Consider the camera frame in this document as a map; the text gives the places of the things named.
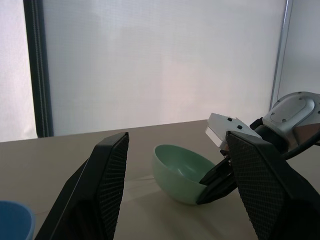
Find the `mint green bowl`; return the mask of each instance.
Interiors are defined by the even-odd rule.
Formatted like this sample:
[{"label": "mint green bowl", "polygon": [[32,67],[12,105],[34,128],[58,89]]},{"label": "mint green bowl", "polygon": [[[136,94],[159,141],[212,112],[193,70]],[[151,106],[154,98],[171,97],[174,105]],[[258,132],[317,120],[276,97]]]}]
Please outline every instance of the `mint green bowl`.
[{"label": "mint green bowl", "polygon": [[206,185],[199,181],[215,165],[205,157],[175,145],[159,145],[153,150],[153,176],[171,198],[189,205],[196,201]]}]

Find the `blue bowl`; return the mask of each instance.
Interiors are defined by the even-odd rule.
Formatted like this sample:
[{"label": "blue bowl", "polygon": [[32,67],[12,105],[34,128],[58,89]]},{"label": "blue bowl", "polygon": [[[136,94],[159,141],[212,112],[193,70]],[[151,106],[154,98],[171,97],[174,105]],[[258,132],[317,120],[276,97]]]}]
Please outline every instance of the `blue bowl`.
[{"label": "blue bowl", "polygon": [[15,201],[0,201],[0,239],[32,240],[35,215],[25,205]]}]

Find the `table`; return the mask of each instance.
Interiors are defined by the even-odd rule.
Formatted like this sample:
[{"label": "table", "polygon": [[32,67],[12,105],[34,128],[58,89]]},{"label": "table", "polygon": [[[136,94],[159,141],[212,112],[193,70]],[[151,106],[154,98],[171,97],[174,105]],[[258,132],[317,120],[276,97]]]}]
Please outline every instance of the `table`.
[{"label": "table", "polygon": [[[130,143],[125,186],[115,240],[256,240],[238,191],[213,203],[188,206],[169,198],[152,176],[152,151],[175,144],[215,164],[219,149],[205,134],[207,121],[0,143],[0,199],[19,201],[36,214],[35,234],[66,180],[103,138],[128,131]],[[320,192],[316,146],[289,161]]]}]

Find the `white wall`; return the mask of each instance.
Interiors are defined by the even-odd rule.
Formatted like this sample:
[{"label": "white wall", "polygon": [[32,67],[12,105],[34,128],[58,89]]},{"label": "white wall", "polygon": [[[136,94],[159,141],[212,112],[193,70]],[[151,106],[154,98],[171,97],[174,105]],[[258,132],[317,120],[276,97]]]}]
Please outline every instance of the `white wall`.
[{"label": "white wall", "polygon": [[269,110],[285,0],[45,0],[54,134]]},{"label": "white wall", "polygon": [[279,95],[320,94],[320,1],[294,0],[285,46]]},{"label": "white wall", "polygon": [[0,142],[36,138],[24,3],[0,2]]}]

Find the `bowl rim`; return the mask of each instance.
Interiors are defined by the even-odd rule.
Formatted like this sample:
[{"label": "bowl rim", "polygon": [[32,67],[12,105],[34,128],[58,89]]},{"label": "bowl rim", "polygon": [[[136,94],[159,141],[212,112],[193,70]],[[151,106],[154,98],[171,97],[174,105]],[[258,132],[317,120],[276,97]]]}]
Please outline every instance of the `bowl rim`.
[{"label": "bowl rim", "polygon": [[201,154],[199,154],[199,153],[197,153],[197,152],[195,152],[195,151],[189,150],[189,149],[187,149],[187,148],[185,148],[185,147],[182,147],[182,146],[179,146],[179,145],[175,145],[175,144],[159,144],[159,145],[157,145],[157,146],[155,146],[155,147],[153,148],[153,155],[154,155],[154,157],[158,160],[158,162],[160,162],[160,164],[161,164],[163,167],[165,167],[166,169],[168,169],[172,174],[175,174],[176,176],[178,176],[178,177],[180,177],[180,178],[183,178],[183,179],[185,179],[185,180],[187,180],[188,182],[191,182],[191,183],[193,183],[193,184],[198,184],[198,185],[207,187],[207,185],[201,184],[201,183],[196,182],[196,181],[192,181],[192,180],[190,180],[189,178],[184,177],[184,176],[182,176],[182,175],[179,175],[179,174],[177,174],[175,171],[173,171],[173,170],[171,170],[170,168],[168,168],[168,167],[159,159],[159,157],[158,157],[157,154],[156,154],[156,148],[157,148],[157,147],[160,147],[160,146],[174,146],[174,147],[177,147],[177,148],[180,148],[180,149],[187,150],[187,151],[189,151],[189,152],[192,152],[192,153],[194,153],[194,154],[197,154],[197,155],[201,156],[203,159],[205,159],[205,160],[207,160],[208,162],[212,163],[213,166],[216,166],[212,161],[210,161],[209,159],[207,159],[206,157],[202,156]]},{"label": "bowl rim", "polygon": [[0,204],[10,204],[10,205],[16,205],[16,206],[19,206],[19,207],[22,207],[24,210],[26,210],[28,213],[29,213],[29,216],[31,218],[31,221],[30,221],[30,229],[29,229],[29,232],[28,234],[26,235],[25,239],[26,240],[29,240],[29,239],[32,239],[34,233],[35,233],[35,226],[36,226],[36,218],[35,218],[35,215],[34,213],[31,211],[31,209],[21,203],[21,202],[18,202],[18,201],[11,201],[11,200],[0,200]]}]

